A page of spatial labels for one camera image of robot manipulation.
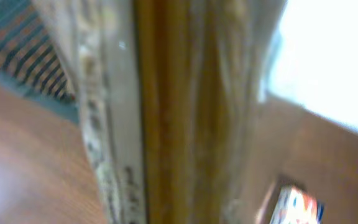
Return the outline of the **pink white tissue pack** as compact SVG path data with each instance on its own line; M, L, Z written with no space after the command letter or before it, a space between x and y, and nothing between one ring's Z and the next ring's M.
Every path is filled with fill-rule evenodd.
M280 190L270 224L321 224L324 204L305 191L286 186Z

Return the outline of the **orange pasta packet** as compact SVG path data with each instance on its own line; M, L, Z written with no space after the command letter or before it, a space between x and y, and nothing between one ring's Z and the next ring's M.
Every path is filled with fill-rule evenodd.
M255 223L249 156L285 0L34 4L108 223Z

